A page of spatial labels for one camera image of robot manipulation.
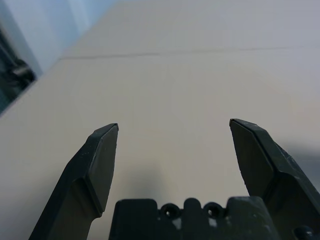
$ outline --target black plastic mount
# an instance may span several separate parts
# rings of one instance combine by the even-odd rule
[[[85,240],[105,211],[114,175],[118,125],[95,130],[65,167],[29,240]]]
[[[183,209],[169,203],[158,210],[152,199],[118,201],[109,240],[279,240],[260,197],[232,197],[226,209],[215,202],[203,208],[195,198]]]

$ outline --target beige tabletop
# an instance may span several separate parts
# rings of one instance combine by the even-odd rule
[[[247,195],[230,118],[268,130],[320,189],[319,8],[118,2],[1,116],[0,238],[28,239],[67,162],[109,123],[113,182],[89,240],[108,239],[121,199],[225,206]]]

